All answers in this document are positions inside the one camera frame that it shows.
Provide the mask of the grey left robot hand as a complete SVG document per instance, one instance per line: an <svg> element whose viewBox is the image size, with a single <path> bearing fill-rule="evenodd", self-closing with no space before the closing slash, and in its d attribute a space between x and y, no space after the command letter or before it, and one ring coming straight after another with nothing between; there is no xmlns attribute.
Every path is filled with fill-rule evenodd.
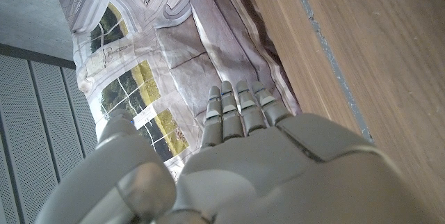
<svg viewBox="0 0 445 224"><path fill-rule="evenodd" d="M123 109L38 223L436 223L394 162L262 83L209 91L202 144L174 179Z"/></svg>

